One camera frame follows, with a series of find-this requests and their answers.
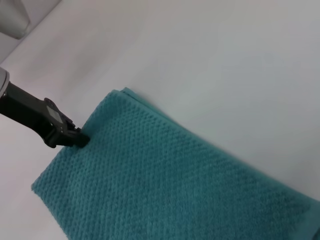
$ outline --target folded towel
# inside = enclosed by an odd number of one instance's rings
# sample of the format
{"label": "folded towel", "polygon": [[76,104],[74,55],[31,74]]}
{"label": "folded towel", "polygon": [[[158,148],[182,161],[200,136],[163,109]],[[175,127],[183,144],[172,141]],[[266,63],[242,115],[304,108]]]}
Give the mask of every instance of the folded towel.
{"label": "folded towel", "polygon": [[171,121],[125,88],[32,185],[70,240],[320,239],[320,203]]}

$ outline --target textured towel fabric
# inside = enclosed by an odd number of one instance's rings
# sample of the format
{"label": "textured towel fabric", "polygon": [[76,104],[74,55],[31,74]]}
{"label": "textured towel fabric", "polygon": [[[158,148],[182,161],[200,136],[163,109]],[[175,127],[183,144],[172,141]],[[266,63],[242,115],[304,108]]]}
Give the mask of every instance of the textured towel fabric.
{"label": "textured towel fabric", "polygon": [[70,240],[311,240],[319,202],[112,91],[32,185]]}

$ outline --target white backdrop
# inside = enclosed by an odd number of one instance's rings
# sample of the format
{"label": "white backdrop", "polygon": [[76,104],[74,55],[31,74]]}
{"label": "white backdrop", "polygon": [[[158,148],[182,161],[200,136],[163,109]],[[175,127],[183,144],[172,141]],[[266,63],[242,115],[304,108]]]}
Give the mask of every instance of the white backdrop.
{"label": "white backdrop", "polygon": [[[132,88],[320,200],[318,0],[64,0],[1,65],[78,126]],[[30,185],[58,152],[0,116],[0,238],[65,240]]]}
{"label": "white backdrop", "polygon": [[[25,6],[31,21],[31,29],[34,29],[61,0],[21,0]],[[0,33],[0,63],[21,43]]]}

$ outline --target white table surface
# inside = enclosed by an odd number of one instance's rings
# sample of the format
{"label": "white table surface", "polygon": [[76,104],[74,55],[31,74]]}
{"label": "white table surface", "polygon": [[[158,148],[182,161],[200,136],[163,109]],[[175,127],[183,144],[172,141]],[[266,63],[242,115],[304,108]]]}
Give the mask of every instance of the white table surface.
{"label": "white table surface", "polygon": [[[320,200],[320,1],[64,0],[1,65],[82,126],[129,87]],[[31,184],[60,148],[0,116],[0,239],[65,240]]]}

